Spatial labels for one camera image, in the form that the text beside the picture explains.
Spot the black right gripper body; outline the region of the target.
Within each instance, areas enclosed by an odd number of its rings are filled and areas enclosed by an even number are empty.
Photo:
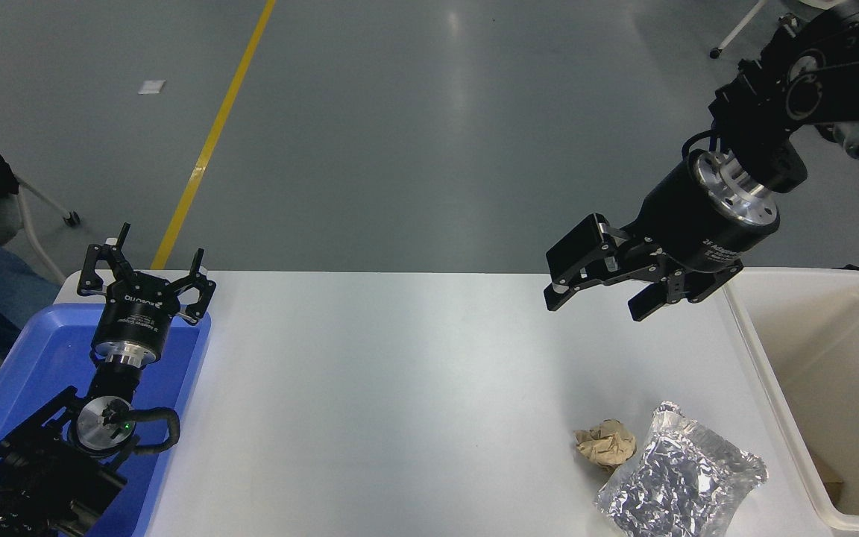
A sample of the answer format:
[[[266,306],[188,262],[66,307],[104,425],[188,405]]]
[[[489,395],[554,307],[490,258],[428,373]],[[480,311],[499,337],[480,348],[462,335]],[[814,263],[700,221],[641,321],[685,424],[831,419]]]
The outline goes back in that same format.
[[[766,201],[744,200],[716,159],[684,159],[642,201],[635,235],[688,271],[722,271],[766,238]]]

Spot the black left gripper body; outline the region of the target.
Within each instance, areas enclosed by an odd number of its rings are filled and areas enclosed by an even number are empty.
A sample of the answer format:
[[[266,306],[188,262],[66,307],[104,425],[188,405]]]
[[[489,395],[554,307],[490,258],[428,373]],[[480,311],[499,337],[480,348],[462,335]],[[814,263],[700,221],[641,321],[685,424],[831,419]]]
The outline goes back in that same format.
[[[110,347],[124,343],[161,353],[172,320],[180,312],[178,296],[188,288],[144,272],[116,280],[109,286],[92,350],[109,353]]]

